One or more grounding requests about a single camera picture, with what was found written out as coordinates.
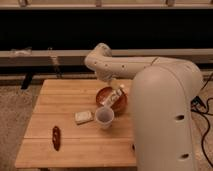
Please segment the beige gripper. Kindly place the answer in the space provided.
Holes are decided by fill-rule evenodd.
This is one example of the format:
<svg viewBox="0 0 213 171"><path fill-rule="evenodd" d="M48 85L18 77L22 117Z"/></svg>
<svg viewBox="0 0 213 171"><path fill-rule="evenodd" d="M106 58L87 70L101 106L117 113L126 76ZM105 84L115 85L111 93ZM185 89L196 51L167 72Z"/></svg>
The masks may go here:
<svg viewBox="0 0 213 171"><path fill-rule="evenodd" d="M127 97L124 92L124 85L121 84L116 89L113 89L107 97L103 100L102 104L113 109L122 108L127 103Z"/></svg>

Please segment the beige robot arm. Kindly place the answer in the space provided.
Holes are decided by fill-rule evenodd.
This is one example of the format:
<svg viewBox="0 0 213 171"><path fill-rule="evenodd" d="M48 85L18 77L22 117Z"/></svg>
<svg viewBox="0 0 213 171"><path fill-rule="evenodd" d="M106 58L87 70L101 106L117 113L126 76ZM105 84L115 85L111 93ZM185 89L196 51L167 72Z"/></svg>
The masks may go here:
<svg viewBox="0 0 213 171"><path fill-rule="evenodd" d="M114 57L105 43L90 51L84 63L101 81L132 81L129 109L138 171L198 171L191 101L203 77L196 64L161 56Z"/></svg>

